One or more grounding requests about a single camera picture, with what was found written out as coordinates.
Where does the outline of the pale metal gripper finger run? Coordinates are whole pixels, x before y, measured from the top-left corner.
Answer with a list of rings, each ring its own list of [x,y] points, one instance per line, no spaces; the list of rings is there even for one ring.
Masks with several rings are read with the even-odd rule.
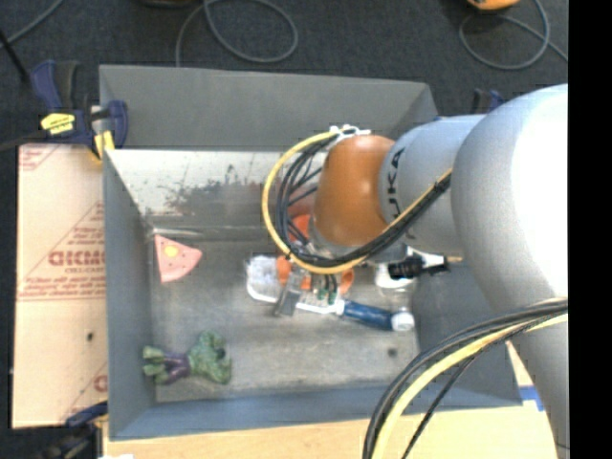
[[[297,290],[283,289],[273,306],[273,315],[276,317],[289,316],[295,313],[297,303],[301,298],[301,292]]]

